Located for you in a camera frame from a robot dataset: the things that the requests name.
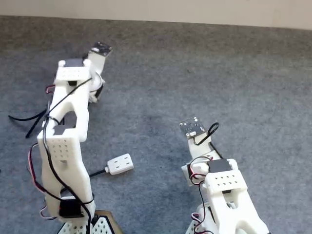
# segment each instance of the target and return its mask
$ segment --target white plastic part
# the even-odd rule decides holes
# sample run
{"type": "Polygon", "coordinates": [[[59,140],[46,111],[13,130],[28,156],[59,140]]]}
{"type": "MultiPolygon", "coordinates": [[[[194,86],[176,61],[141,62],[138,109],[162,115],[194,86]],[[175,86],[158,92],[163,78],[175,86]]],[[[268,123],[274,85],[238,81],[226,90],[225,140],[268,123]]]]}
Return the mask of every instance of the white plastic part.
{"type": "MultiPolygon", "coordinates": [[[[201,134],[195,138],[195,141],[199,142],[204,137],[205,134],[201,134]]],[[[214,157],[214,160],[220,159],[218,153],[209,147],[210,141],[211,138],[208,138],[203,144],[197,146],[192,138],[188,139],[192,158],[210,155],[214,157]]],[[[202,224],[203,230],[212,231],[214,234],[268,234],[269,230],[258,216],[247,192],[247,185],[238,169],[237,162],[234,159],[227,161],[232,168],[231,171],[220,173],[208,173],[207,171],[204,173],[207,175],[202,185],[202,193],[208,199],[215,222],[206,216],[202,224]]],[[[191,185],[187,165],[183,166],[182,170],[188,184],[191,185]]],[[[197,212],[200,214],[200,218],[203,218],[202,205],[199,206],[197,212]]],[[[193,225],[194,222],[191,223],[186,234],[194,233],[193,225]]]]}
{"type": "Polygon", "coordinates": [[[211,195],[233,189],[247,190],[247,184],[239,170],[208,173],[205,183],[211,195]]]}
{"type": "Polygon", "coordinates": [[[125,154],[109,160],[107,162],[107,167],[105,167],[105,171],[112,175],[116,175],[131,170],[133,167],[130,154],[125,154]]]}
{"type": "Polygon", "coordinates": [[[236,234],[239,229],[241,233],[245,231],[248,234],[269,233],[267,226],[257,214],[247,192],[246,182],[239,170],[209,173],[205,178],[205,185],[208,201],[218,226],[218,232],[214,234],[236,234]],[[224,194],[222,191],[226,190],[231,192],[224,194]]]}
{"type": "MultiPolygon", "coordinates": [[[[65,223],[58,234],[85,234],[86,226],[75,226],[73,223],[65,223]]],[[[92,234],[113,234],[107,220],[100,217],[92,227],[92,234]]]]}
{"type": "Polygon", "coordinates": [[[86,80],[90,77],[90,65],[91,62],[86,59],[83,67],[58,67],[56,80],[86,80]]]}
{"type": "MultiPolygon", "coordinates": [[[[212,158],[216,158],[216,159],[219,159],[220,158],[220,156],[218,155],[218,153],[215,151],[215,150],[210,150],[210,148],[208,147],[208,149],[207,149],[207,147],[208,146],[205,146],[204,147],[204,151],[207,151],[208,150],[208,152],[207,153],[205,153],[205,154],[202,154],[202,153],[199,153],[200,154],[200,156],[209,156],[209,157],[212,157],[212,158]]],[[[198,159],[198,161],[207,161],[206,159],[204,159],[204,158],[199,158],[198,159]]],[[[195,167],[195,165],[196,165],[196,163],[193,163],[193,171],[194,171],[194,173],[201,173],[201,174],[204,174],[204,175],[206,175],[207,173],[208,173],[208,166],[200,166],[200,168],[199,168],[199,170],[195,167]]],[[[185,178],[186,178],[186,181],[187,181],[187,184],[189,185],[189,186],[193,186],[193,184],[191,183],[191,181],[190,181],[190,176],[189,176],[189,172],[188,172],[188,169],[187,169],[187,165],[184,165],[184,166],[182,166],[181,167],[181,169],[182,169],[182,171],[183,171],[183,174],[184,174],[184,176],[185,176],[185,178]]]]}
{"type": "MultiPolygon", "coordinates": [[[[105,57],[96,57],[97,63],[104,66],[105,57]]],[[[93,68],[97,68],[97,72],[101,73],[103,67],[94,66],[92,59],[85,59],[82,67],[64,67],[65,61],[58,63],[58,72],[55,79],[55,90],[53,100],[50,106],[52,109],[57,105],[73,87],[68,84],[68,81],[77,81],[77,85],[85,82],[92,74],[95,73],[93,68]]],[[[78,87],[75,92],[64,99],[58,106],[53,109],[49,116],[61,121],[64,116],[73,111],[76,114],[76,123],[74,128],[65,129],[60,135],[55,134],[54,127],[57,123],[54,120],[49,120],[46,128],[46,140],[51,154],[52,164],[57,172],[58,176],[77,194],[82,202],[90,202],[93,200],[91,184],[89,175],[84,167],[80,142],[87,139],[89,112],[88,101],[91,91],[92,80],[86,82],[84,85],[78,87]]],[[[63,186],[55,178],[48,163],[47,153],[43,145],[42,131],[39,133],[38,144],[40,148],[40,154],[42,158],[42,183],[46,190],[55,196],[61,198],[60,191],[63,186]]],[[[86,226],[88,215],[84,208],[81,208],[81,212],[84,217],[81,218],[67,218],[64,219],[59,216],[59,203],[60,201],[46,194],[45,201],[48,211],[51,216],[58,217],[62,222],[70,222],[72,225],[80,227],[86,226]]],[[[92,201],[85,205],[91,214],[91,218],[95,212],[95,202],[92,201]]]]}
{"type": "Polygon", "coordinates": [[[192,221],[189,225],[188,229],[186,230],[185,234],[194,234],[194,227],[196,225],[195,221],[192,221]]]}
{"type": "MultiPolygon", "coordinates": [[[[199,136],[195,137],[196,142],[200,142],[207,134],[201,134],[199,136]]],[[[199,156],[207,156],[211,155],[213,149],[209,147],[209,142],[211,142],[211,137],[209,137],[207,140],[205,140],[204,143],[201,145],[195,145],[194,140],[192,138],[188,139],[189,149],[192,156],[192,159],[199,157],[199,156]]],[[[212,155],[214,159],[220,159],[220,156],[215,152],[214,155],[212,155]]]]}

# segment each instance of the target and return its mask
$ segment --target perforated plate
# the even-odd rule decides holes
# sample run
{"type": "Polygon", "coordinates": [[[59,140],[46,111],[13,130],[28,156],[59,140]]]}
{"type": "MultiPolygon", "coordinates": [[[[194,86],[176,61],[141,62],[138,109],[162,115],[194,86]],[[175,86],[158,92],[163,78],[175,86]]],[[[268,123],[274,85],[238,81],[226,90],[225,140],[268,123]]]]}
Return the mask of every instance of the perforated plate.
{"type": "Polygon", "coordinates": [[[205,178],[210,194],[232,189],[247,189],[247,184],[240,170],[208,173],[205,178]]]}
{"type": "MultiPolygon", "coordinates": [[[[58,234],[85,234],[86,226],[73,226],[72,223],[65,223],[58,234]]],[[[106,218],[100,217],[94,227],[92,234],[113,234],[106,218]]]]}
{"type": "Polygon", "coordinates": [[[56,79],[71,81],[87,80],[89,77],[89,67],[59,67],[56,79]]]}

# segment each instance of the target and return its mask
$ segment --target red and white wire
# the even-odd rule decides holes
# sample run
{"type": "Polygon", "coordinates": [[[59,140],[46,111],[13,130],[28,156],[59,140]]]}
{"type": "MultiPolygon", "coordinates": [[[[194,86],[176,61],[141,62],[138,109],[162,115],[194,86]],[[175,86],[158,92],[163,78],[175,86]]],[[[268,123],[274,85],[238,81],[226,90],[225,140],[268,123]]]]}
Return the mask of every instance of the red and white wire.
{"type": "MultiPolygon", "coordinates": [[[[32,178],[32,181],[33,181],[33,184],[34,186],[43,194],[45,194],[45,192],[43,191],[42,188],[40,188],[37,184],[36,184],[36,174],[35,174],[35,169],[34,169],[34,165],[33,165],[33,161],[32,161],[32,150],[34,147],[38,146],[38,143],[35,143],[33,144],[30,149],[29,149],[29,152],[28,152],[28,165],[29,165],[29,172],[30,172],[30,175],[31,175],[31,178],[32,178]]],[[[43,211],[47,208],[47,205],[45,204],[44,207],[42,207],[39,211],[39,214],[42,218],[44,219],[49,219],[49,220],[53,220],[55,219],[56,217],[53,217],[53,216],[50,216],[50,217],[46,217],[44,214],[43,214],[43,211]]]]}
{"type": "Polygon", "coordinates": [[[41,208],[41,210],[39,211],[39,214],[41,216],[41,218],[44,218],[44,219],[48,219],[48,220],[53,220],[53,219],[56,219],[56,217],[54,216],[50,216],[50,217],[47,217],[43,214],[43,211],[47,208],[47,205],[45,204],[44,207],[41,208]]]}

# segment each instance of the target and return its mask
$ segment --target wire bundle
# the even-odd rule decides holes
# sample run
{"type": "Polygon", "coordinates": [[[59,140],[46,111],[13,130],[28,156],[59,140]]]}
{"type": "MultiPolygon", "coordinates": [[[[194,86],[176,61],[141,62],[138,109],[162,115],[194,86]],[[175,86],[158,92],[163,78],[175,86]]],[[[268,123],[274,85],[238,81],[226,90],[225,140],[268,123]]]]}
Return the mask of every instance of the wire bundle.
{"type": "Polygon", "coordinates": [[[199,173],[194,173],[193,169],[192,169],[192,164],[194,163],[194,161],[198,158],[206,158],[208,159],[209,161],[213,159],[213,157],[211,156],[199,156],[199,157],[196,157],[194,158],[191,162],[190,162],[190,169],[191,169],[191,172],[192,174],[190,175],[190,180],[191,180],[191,183],[194,184],[194,185],[197,185],[198,186],[198,189],[199,189],[199,194],[200,194],[200,198],[201,198],[201,202],[202,202],[202,205],[203,205],[203,209],[204,209],[204,217],[203,217],[203,220],[200,220],[199,219],[199,213],[192,213],[191,214],[191,218],[192,220],[196,221],[197,224],[194,226],[194,234],[206,234],[206,233],[210,233],[210,234],[214,234],[212,231],[209,231],[209,230],[204,230],[204,231],[201,231],[201,232],[198,232],[197,229],[198,227],[205,221],[205,218],[206,218],[206,209],[205,209],[205,202],[204,202],[204,198],[203,198],[203,195],[201,193],[201,189],[200,189],[200,186],[202,183],[204,183],[205,181],[202,180],[200,181],[199,183],[194,183],[193,182],[193,178],[195,179],[200,179],[200,178],[197,178],[196,176],[201,176],[202,179],[205,178],[205,174],[199,174],[199,173]]]}

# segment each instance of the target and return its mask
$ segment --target carpet floor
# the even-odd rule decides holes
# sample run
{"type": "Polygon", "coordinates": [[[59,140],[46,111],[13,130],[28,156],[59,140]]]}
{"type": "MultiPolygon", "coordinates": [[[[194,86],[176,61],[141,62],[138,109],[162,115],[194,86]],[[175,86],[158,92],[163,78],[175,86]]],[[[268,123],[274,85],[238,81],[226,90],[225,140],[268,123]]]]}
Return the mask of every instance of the carpet floor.
{"type": "MultiPolygon", "coordinates": [[[[88,172],[129,153],[134,170],[99,175],[98,209],[126,234],[183,234],[200,204],[181,166],[191,159],[179,122],[197,116],[234,158],[273,234],[312,229],[312,32],[190,23],[0,17],[0,233],[55,234],[26,170],[36,141],[24,136],[41,111],[59,60],[95,41],[113,47],[101,101],[90,105],[81,144],[88,172]]],[[[40,174],[40,157],[34,152],[40,174]]]]}

